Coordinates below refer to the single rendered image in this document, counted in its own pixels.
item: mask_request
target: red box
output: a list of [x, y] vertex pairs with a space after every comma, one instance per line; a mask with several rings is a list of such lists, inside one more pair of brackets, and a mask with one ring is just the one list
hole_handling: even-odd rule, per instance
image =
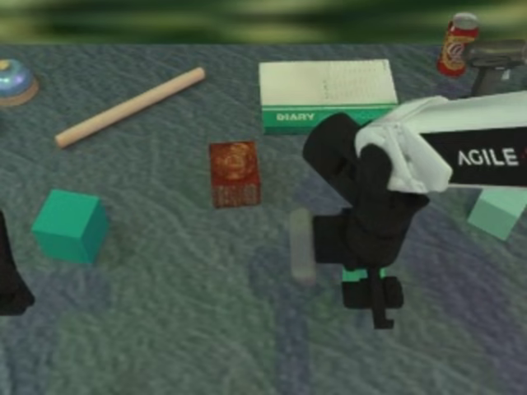
[[254, 142], [211, 144], [209, 155], [215, 208], [260, 204], [260, 176]]

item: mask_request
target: teal block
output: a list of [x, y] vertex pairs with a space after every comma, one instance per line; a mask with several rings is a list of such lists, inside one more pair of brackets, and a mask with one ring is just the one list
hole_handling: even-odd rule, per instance
[[108, 228], [105, 208], [97, 196], [53, 189], [31, 231], [47, 257], [93, 263]]
[[[380, 269], [380, 278], [386, 277], [386, 269]], [[343, 282], [357, 282], [364, 278], [368, 278], [366, 269], [346, 270], [343, 269]]]
[[527, 192], [486, 189], [470, 212], [469, 224], [506, 240], [527, 206]]

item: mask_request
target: green and white box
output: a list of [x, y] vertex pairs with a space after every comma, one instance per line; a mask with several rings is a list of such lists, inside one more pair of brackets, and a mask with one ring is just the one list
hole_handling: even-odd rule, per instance
[[398, 105], [387, 59], [260, 63], [259, 80], [265, 134], [308, 134], [340, 112], [364, 124]]

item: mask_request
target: wooden stick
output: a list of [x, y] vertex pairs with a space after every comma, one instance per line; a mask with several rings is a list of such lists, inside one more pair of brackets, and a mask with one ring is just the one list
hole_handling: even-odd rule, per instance
[[195, 68], [185, 74], [173, 78], [155, 88], [150, 89], [120, 105], [108, 109], [93, 118], [89, 118], [55, 136], [55, 142], [59, 148], [70, 146], [83, 138], [86, 138], [113, 123], [125, 119], [146, 107], [154, 105], [167, 97], [174, 95], [205, 78], [205, 71]]

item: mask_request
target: gray fabric surface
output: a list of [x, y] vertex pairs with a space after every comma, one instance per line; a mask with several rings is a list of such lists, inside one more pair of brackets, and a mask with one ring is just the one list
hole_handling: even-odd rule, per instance
[[[432, 197], [391, 272], [396, 329], [340, 301], [338, 267], [302, 288], [287, 216], [343, 202], [301, 159], [304, 137], [264, 137], [258, 63], [389, 58], [401, 100], [466, 92], [438, 48], [2, 46], [41, 81], [0, 110], [0, 203], [37, 304], [0, 318], [0, 394], [522, 395], [527, 220], [505, 243], [466, 223], [475, 192]], [[208, 79], [60, 151], [57, 132], [197, 65]], [[526, 70], [503, 91], [525, 89]], [[208, 143], [254, 139], [259, 207], [214, 210]], [[51, 188], [100, 196], [110, 234], [94, 267], [45, 258], [30, 233]]]

